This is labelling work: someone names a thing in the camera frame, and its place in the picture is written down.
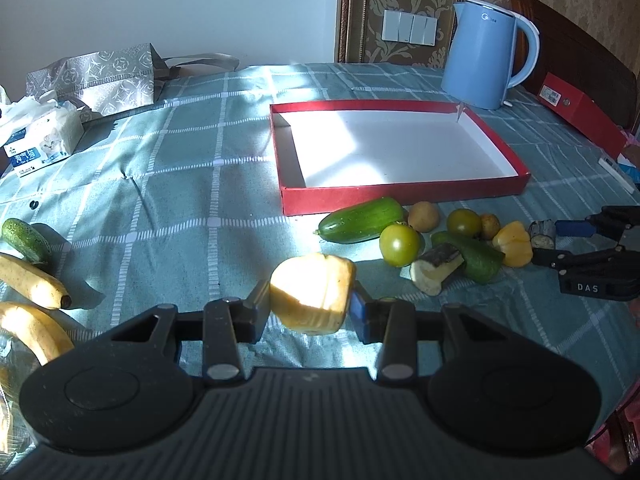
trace yellow bell pepper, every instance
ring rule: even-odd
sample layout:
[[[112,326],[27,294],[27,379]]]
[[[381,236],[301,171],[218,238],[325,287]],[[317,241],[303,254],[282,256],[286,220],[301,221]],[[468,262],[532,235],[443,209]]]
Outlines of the yellow bell pepper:
[[[531,239],[522,222],[515,221],[505,225],[495,235],[492,243],[505,254],[503,263],[508,267],[524,267],[533,258]]]

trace light switch panel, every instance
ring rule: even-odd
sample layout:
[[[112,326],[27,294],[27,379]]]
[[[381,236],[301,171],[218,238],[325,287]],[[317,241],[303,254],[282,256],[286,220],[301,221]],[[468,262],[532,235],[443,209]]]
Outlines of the light switch panel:
[[[398,28],[398,41],[409,43],[411,26],[414,24],[414,16],[408,12],[400,13],[400,27]]]
[[[411,36],[409,43],[422,44],[424,37],[424,27],[427,25],[427,17],[420,14],[414,14],[414,22],[411,25]]]
[[[437,18],[385,10],[382,19],[382,39],[433,46],[436,44]]]
[[[398,41],[400,14],[397,10],[385,10],[382,17],[382,39],[384,41]]]
[[[433,46],[436,44],[436,28],[438,27],[438,19],[427,16],[427,23],[424,27],[423,45]]]

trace green tomato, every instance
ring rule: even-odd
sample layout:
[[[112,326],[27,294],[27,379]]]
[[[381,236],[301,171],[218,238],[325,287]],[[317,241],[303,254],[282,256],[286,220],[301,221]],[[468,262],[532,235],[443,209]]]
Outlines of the green tomato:
[[[380,235],[380,252],[391,266],[407,266],[418,257],[421,236],[405,224],[391,224]]]

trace blue plaid tablecloth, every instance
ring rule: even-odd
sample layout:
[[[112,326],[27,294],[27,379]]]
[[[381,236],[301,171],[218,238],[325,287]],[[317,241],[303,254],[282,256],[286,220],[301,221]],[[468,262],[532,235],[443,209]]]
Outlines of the blue plaid tablecloth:
[[[459,278],[437,298],[420,293],[407,271],[386,266],[378,242],[340,246],[313,235],[322,215],[285,218],[269,129],[274,102],[322,99],[451,101],[440,72],[377,65],[262,66],[169,82],[159,101],[90,123],[75,154],[0,182],[0,212],[48,224],[59,235],[55,275],[69,289],[69,314],[101,332],[158,303],[200,309],[220,296],[245,297],[284,259],[311,251],[346,256],[373,296],[398,296],[437,310],[459,301],[586,368],[602,390],[600,422],[640,372],[640,333],[624,303],[561,295],[555,272],[504,268],[495,283]],[[638,203],[598,164],[600,150],[530,94],[514,89],[513,108],[478,113],[532,172],[526,191],[441,203],[493,212],[502,222],[581,219],[603,205]],[[30,205],[37,201],[35,209]],[[575,252],[610,246],[604,238],[559,241]],[[6,245],[0,250],[8,250]],[[4,285],[0,296],[17,299]],[[255,365],[367,366],[379,345],[363,346],[347,322],[335,335],[290,332],[271,316],[262,340],[242,346]],[[181,365],[198,373],[197,344]],[[421,373],[435,370],[434,344],[419,349]]]

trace white label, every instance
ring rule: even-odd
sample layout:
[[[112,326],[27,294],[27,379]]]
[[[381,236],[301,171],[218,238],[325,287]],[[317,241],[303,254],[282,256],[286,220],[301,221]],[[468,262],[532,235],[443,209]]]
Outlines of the white label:
[[[548,103],[551,103],[553,106],[558,106],[561,96],[558,92],[552,90],[548,86],[543,86],[540,90],[540,97],[542,97]]]
[[[578,290],[584,291],[584,292],[592,292],[593,294],[597,294],[598,293],[598,286],[597,285],[583,285],[582,283],[578,283]]]

